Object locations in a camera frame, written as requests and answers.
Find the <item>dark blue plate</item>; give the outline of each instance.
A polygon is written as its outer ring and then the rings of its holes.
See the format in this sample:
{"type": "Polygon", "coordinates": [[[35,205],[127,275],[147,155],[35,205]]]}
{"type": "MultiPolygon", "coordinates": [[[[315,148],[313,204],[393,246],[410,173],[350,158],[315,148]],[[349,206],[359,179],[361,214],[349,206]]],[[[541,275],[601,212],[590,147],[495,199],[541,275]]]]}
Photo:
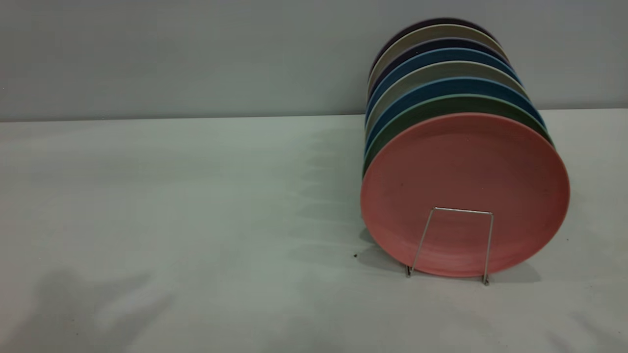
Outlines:
{"type": "Polygon", "coordinates": [[[446,48],[432,50],[430,52],[417,55],[405,61],[401,65],[397,66],[388,75],[386,75],[386,77],[384,77],[384,79],[380,82],[379,85],[376,86],[375,90],[373,91],[373,94],[371,95],[371,98],[369,99],[369,103],[367,105],[367,114],[365,116],[369,116],[369,114],[371,113],[371,109],[373,109],[373,106],[375,105],[377,100],[390,86],[397,82],[401,77],[404,77],[412,71],[415,71],[427,65],[431,65],[433,63],[449,62],[453,60],[464,60],[468,62],[483,63],[498,70],[502,70],[505,74],[512,77],[517,82],[521,83],[519,77],[517,77],[517,74],[514,73],[510,66],[506,65],[504,62],[496,59],[495,57],[480,52],[478,50],[465,48],[446,48]]]}
{"type": "Polygon", "coordinates": [[[415,23],[415,24],[413,24],[413,25],[411,25],[409,27],[406,27],[403,30],[401,30],[399,33],[394,35],[394,37],[392,37],[382,47],[382,49],[379,51],[379,53],[377,53],[377,56],[375,56],[375,60],[373,60],[373,64],[371,64],[371,70],[369,71],[369,75],[371,74],[371,71],[373,71],[373,67],[375,67],[375,64],[377,63],[379,58],[382,56],[382,54],[384,54],[384,52],[391,45],[393,45],[394,42],[400,40],[402,37],[406,36],[407,34],[410,34],[410,33],[414,32],[416,30],[420,30],[421,28],[424,28],[424,27],[434,26],[436,24],[457,24],[459,26],[466,26],[466,27],[469,27],[469,28],[473,28],[474,30],[480,31],[480,32],[484,33],[485,35],[491,37],[496,43],[499,44],[497,39],[492,34],[490,34],[487,30],[485,30],[484,28],[478,26],[477,24],[475,24],[473,22],[465,21],[464,19],[459,19],[459,18],[447,18],[447,17],[426,19],[425,21],[421,21],[419,23],[415,23]]]}
{"type": "Polygon", "coordinates": [[[480,43],[479,41],[466,38],[439,38],[434,40],[428,40],[407,49],[405,52],[401,53],[398,57],[391,61],[388,65],[386,65],[386,67],[384,67],[384,70],[382,70],[379,76],[371,78],[372,81],[369,82],[369,97],[373,93],[377,85],[382,82],[382,80],[386,77],[386,75],[393,71],[397,66],[412,59],[417,55],[421,55],[423,53],[427,53],[436,49],[446,48],[464,48],[477,50],[478,52],[482,52],[492,57],[495,57],[496,59],[510,67],[510,63],[506,58],[504,58],[501,54],[497,53],[492,48],[489,48],[487,45],[480,43]]]}
{"type": "Polygon", "coordinates": [[[454,77],[452,79],[437,80],[417,87],[392,103],[379,116],[373,128],[370,131],[368,131],[367,128],[369,137],[364,146],[364,153],[368,151],[369,146],[378,132],[398,114],[420,102],[450,94],[481,94],[505,100],[532,115],[533,118],[545,127],[543,118],[541,118],[539,112],[532,106],[532,103],[514,89],[491,80],[478,79],[475,77],[454,77]]]}

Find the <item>metal wire stand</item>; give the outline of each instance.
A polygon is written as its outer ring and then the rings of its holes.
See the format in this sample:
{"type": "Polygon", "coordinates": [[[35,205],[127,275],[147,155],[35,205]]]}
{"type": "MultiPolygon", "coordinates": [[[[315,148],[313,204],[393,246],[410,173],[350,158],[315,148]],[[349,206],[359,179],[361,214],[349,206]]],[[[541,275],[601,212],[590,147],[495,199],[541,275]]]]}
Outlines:
{"type": "Polygon", "coordinates": [[[416,260],[419,258],[419,253],[421,252],[421,248],[423,247],[423,240],[425,240],[425,234],[427,234],[428,227],[430,226],[431,216],[432,216],[432,214],[434,214],[435,210],[454,211],[454,212],[466,212],[466,213],[470,213],[470,214],[487,214],[487,215],[490,215],[489,241],[488,241],[488,245],[486,247],[486,260],[484,261],[484,275],[482,276],[482,282],[484,283],[485,286],[488,286],[489,285],[488,270],[489,270],[490,238],[493,235],[493,219],[495,217],[493,216],[493,212],[486,212],[486,211],[448,209],[446,207],[433,207],[430,210],[430,215],[428,216],[428,221],[425,224],[425,229],[423,229],[423,235],[421,236],[421,240],[419,242],[419,248],[417,248],[417,250],[416,250],[416,255],[414,255],[414,262],[412,263],[412,267],[406,266],[406,277],[408,277],[408,278],[412,277],[412,272],[414,272],[414,267],[416,266],[416,260]]]}

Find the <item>gray wall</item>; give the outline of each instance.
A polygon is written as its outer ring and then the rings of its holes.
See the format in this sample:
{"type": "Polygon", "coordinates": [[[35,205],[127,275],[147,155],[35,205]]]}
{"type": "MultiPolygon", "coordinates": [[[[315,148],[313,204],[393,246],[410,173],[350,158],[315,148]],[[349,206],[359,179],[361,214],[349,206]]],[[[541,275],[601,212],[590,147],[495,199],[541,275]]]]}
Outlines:
{"type": "Polygon", "coordinates": [[[626,0],[0,0],[0,119],[340,114],[404,26],[503,44],[539,108],[628,106],[626,0]]]}

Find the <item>beige plate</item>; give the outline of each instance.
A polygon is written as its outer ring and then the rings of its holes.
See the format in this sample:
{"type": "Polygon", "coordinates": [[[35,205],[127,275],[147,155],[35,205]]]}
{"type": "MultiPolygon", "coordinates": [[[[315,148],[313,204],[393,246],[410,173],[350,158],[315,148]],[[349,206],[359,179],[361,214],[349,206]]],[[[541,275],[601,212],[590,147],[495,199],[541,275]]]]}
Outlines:
{"type": "Polygon", "coordinates": [[[521,87],[519,82],[505,74],[502,70],[492,66],[468,61],[434,63],[412,71],[400,78],[392,86],[388,87],[388,89],[377,100],[373,109],[371,109],[371,113],[367,117],[364,138],[369,135],[369,132],[373,128],[373,125],[375,125],[377,118],[394,101],[419,86],[440,79],[448,79],[450,77],[477,77],[479,79],[495,81],[514,89],[525,98],[529,99],[526,91],[523,87],[521,87]]]}
{"type": "Polygon", "coordinates": [[[424,41],[435,40],[439,38],[463,38],[468,40],[475,40],[487,47],[495,50],[498,54],[503,56],[506,60],[506,53],[502,47],[491,37],[486,34],[469,28],[466,26],[460,26],[457,24],[436,24],[434,26],[424,27],[420,30],[410,32],[407,35],[401,37],[393,45],[391,45],[381,57],[379,57],[377,63],[373,67],[373,71],[369,76],[369,88],[367,92],[370,92],[372,85],[382,71],[393,62],[393,60],[406,50],[413,46],[419,45],[424,41]]]}

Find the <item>green plate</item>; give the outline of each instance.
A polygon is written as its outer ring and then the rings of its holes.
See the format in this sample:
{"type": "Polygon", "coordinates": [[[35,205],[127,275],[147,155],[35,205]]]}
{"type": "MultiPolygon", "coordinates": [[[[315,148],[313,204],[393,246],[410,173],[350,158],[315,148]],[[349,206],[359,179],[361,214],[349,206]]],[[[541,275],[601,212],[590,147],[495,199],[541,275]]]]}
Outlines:
{"type": "Polygon", "coordinates": [[[367,128],[364,131],[364,138],[369,135],[369,132],[371,131],[373,124],[377,121],[377,118],[394,101],[419,86],[440,79],[449,79],[451,77],[477,77],[479,79],[495,81],[514,89],[529,100],[526,91],[523,87],[521,87],[519,82],[505,74],[503,71],[489,65],[468,61],[434,63],[421,67],[420,69],[405,75],[381,95],[367,117],[367,128]]]}
{"type": "Polygon", "coordinates": [[[530,114],[514,104],[487,95],[444,95],[410,107],[389,121],[373,139],[373,142],[364,155],[362,176],[364,177],[364,174],[366,174],[373,158],[375,158],[378,152],[395,136],[421,121],[458,112],[481,112],[508,117],[536,131],[554,146],[554,142],[552,142],[547,130],[530,114]]]}

